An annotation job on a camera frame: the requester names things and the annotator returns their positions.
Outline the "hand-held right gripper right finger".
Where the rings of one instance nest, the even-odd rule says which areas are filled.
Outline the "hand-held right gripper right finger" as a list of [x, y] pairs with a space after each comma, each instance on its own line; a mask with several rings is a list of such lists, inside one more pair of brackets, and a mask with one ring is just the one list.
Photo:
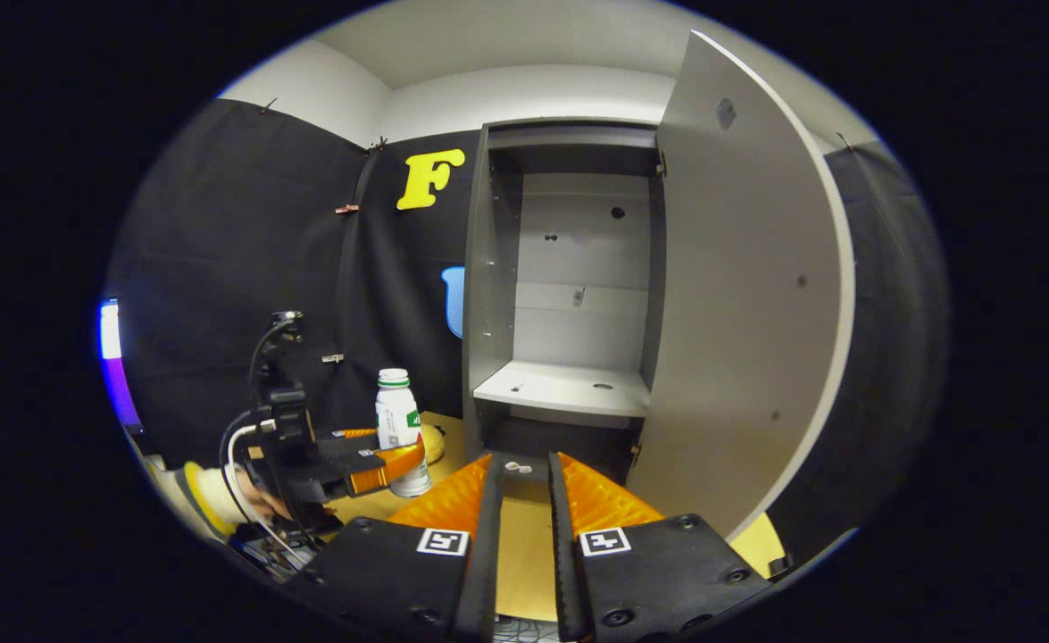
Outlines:
[[558, 630], [573, 642], [685, 642], [773, 585], [695, 514], [664, 516], [560, 452], [549, 456]]

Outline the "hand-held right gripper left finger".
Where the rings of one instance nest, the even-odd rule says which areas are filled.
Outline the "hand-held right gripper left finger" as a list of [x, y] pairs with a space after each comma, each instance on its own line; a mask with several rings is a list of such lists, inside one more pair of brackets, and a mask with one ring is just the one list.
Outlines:
[[491, 640], [501, 473], [488, 452], [389, 520], [357, 517], [307, 564], [306, 605], [350, 640]]

